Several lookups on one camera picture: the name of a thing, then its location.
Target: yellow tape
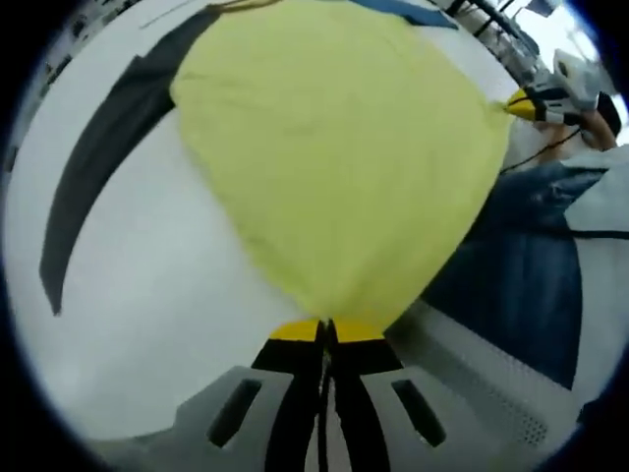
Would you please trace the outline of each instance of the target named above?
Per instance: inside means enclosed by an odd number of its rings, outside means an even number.
[[[507,113],[519,116],[525,120],[536,120],[536,109],[533,102],[527,97],[522,88],[516,91],[505,105],[504,109]]]
[[[318,320],[287,323],[276,329],[269,339],[281,339],[284,341],[314,341]]]
[[[338,342],[359,342],[382,339],[382,333],[369,324],[349,322],[345,320],[334,321]]]

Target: yellow cloth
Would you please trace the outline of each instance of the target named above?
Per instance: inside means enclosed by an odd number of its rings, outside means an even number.
[[[507,142],[509,118],[438,50],[349,2],[224,15],[171,93],[266,277],[309,315],[378,328],[452,254]]]

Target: black stripe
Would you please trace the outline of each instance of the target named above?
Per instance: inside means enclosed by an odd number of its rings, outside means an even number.
[[[261,388],[260,381],[246,379],[240,382],[207,432],[211,443],[224,447],[239,432]]]
[[[541,148],[540,150],[538,150],[535,154],[533,154],[533,155],[531,155],[531,156],[527,157],[526,159],[524,159],[524,160],[522,160],[522,161],[520,161],[520,162],[517,162],[517,163],[515,163],[515,164],[513,164],[513,165],[510,165],[509,167],[505,167],[504,169],[502,169],[502,170],[500,171],[500,174],[499,174],[499,175],[503,175],[503,174],[505,174],[505,173],[507,173],[507,172],[509,172],[509,171],[513,170],[513,169],[516,169],[516,168],[518,168],[518,167],[520,167],[520,166],[522,166],[522,165],[526,164],[527,162],[532,161],[532,160],[533,160],[533,159],[535,159],[538,155],[542,154],[543,152],[546,152],[546,151],[547,151],[547,150],[549,150],[549,149],[553,149],[553,148],[556,148],[556,147],[558,147],[558,146],[563,145],[566,141],[571,140],[572,138],[574,138],[575,136],[577,136],[577,134],[579,134],[580,132],[581,132],[581,130],[576,130],[574,133],[572,133],[572,134],[571,134],[570,136],[568,136],[567,138],[564,138],[564,139],[563,139],[563,140],[561,140],[561,141],[558,141],[558,142],[556,142],[556,143],[551,143],[550,145],[546,145],[546,146],[542,147],[542,148]]]
[[[406,410],[413,428],[432,447],[437,447],[445,441],[445,431],[434,411],[424,396],[417,390],[414,383],[409,380],[397,381],[392,385],[393,391],[400,399]]]
[[[269,339],[252,364],[255,369],[294,375],[275,417],[264,470],[304,470],[308,444],[319,409],[324,326],[310,341]]]
[[[318,472],[328,472],[327,463],[327,405],[330,394],[330,371],[323,374],[321,385],[321,400],[318,408],[318,430],[316,435],[316,451],[318,457]]]
[[[403,366],[383,339],[338,342],[336,329],[328,333],[336,412],[350,455],[353,472],[390,470],[384,434],[362,375],[401,369]]]
[[[87,123],[48,216],[39,274],[55,314],[70,256],[98,195],[136,145],[174,108],[169,88],[188,50],[218,14],[202,11],[136,57]]]
[[[594,230],[594,231],[581,231],[577,229],[534,229],[531,231],[534,234],[542,234],[544,236],[559,238],[559,239],[620,239],[629,240],[629,231],[617,231],[617,230]]]
[[[563,88],[544,88],[542,90],[534,91],[534,95],[541,101],[556,101],[570,98],[570,95]]]
[[[515,105],[516,103],[520,103],[521,101],[527,101],[527,100],[530,100],[527,96],[521,96],[519,98],[516,98],[513,101],[508,102],[507,105],[511,106],[511,105]]]

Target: white fabric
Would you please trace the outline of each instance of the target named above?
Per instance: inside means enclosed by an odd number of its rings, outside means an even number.
[[[573,168],[608,168],[565,212],[580,231],[629,231],[629,147],[588,151],[563,162]],[[629,241],[577,238],[583,316],[573,392],[582,403],[596,399],[629,340]]]

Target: gray plastic part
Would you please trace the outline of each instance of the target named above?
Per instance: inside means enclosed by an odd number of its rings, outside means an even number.
[[[491,470],[497,442],[483,428],[466,401],[418,367],[362,376],[386,442],[391,472],[417,470]],[[431,446],[416,431],[393,383],[410,381],[425,399],[445,432]]]
[[[292,374],[234,367],[181,405],[173,428],[151,442],[146,454],[153,470],[263,471],[275,417],[292,379]],[[207,433],[243,381],[260,382],[261,388],[238,432],[218,447]]]

